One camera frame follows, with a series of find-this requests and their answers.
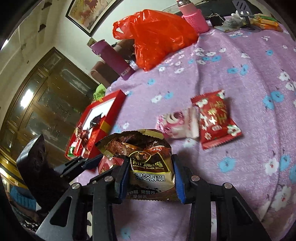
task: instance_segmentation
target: green cloth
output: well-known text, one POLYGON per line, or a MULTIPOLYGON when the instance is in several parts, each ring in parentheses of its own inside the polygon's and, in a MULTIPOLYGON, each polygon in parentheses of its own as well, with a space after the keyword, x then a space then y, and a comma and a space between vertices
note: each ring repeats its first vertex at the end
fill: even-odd
POLYGON ((103 98, 105 96, 105 93, 106 93, 105 86, 100 84, 97 87, 96 92, 94 92, 94 99, 98 101, 99 99, 101 99, 101 98, 103 98))

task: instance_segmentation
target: pink candy wrapper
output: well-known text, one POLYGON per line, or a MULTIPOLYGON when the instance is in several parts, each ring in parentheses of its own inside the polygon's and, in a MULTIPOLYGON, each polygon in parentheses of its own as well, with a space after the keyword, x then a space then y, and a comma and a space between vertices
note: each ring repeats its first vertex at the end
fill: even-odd
POLYGON ((159 115, 155 129, 161 131, 165 136, 179 138, 199 137, 198 118, 195 107, 190 107, 182 111, 159 115))

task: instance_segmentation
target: red candy wrapper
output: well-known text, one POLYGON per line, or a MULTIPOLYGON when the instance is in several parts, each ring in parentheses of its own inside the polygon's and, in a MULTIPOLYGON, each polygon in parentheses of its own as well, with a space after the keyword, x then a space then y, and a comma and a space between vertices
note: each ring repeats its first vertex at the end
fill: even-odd
POLYGON ((199 128, 196 108, 190 107, 174 113, 159 115, 155 129, 174 139, 197 138, 199 128))
POLYGON ((227 114, 224 93, 224 90, 220 90, 191 99, 192 105, 200 109, 200 142, 204 150, 242 135, 227 114))
POLYGON ((98 172, 99 174, 102 174, 103 172, 108 171, 109 169, 114 167, 114 165, 121 166, 123 164, 123 161, 123 159, 118 157, 113 157, 110 160, 106 156, 103 156, 98 166, 98 172))

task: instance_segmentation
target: framed painting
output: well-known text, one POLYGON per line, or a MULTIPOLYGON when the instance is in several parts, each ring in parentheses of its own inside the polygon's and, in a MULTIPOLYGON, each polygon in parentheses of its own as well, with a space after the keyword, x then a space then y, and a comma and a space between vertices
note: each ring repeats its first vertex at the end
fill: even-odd
POLYGON ((73 0, 66 17, 92 36, 105 18, 123 0, 73 0))

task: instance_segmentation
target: metal screw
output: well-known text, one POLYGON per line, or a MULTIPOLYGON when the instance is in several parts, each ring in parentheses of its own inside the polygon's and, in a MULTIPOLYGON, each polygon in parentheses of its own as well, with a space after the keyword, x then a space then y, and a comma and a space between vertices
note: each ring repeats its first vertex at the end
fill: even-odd
POLYGON ((200 180, 200 177, 199 176, 192 176, 191 180, 197 182, 200 180))
POLYGON ((104 178, 104 180, 105 180, 105 182, 111 182, 111 181, 113 180, 113 177, 111 177, 111 176, 106 176, 106 177, 104 178))
POLYGON ((80 188, 80 183, 73 183, 71 187, 73 189, 78 189, 78 188, 80 188))
POLYGON ((224 187, 227 189, 230 189, 230 188, 232 188, 232 185, 231 185, 231 183, 225 183, 224 187))

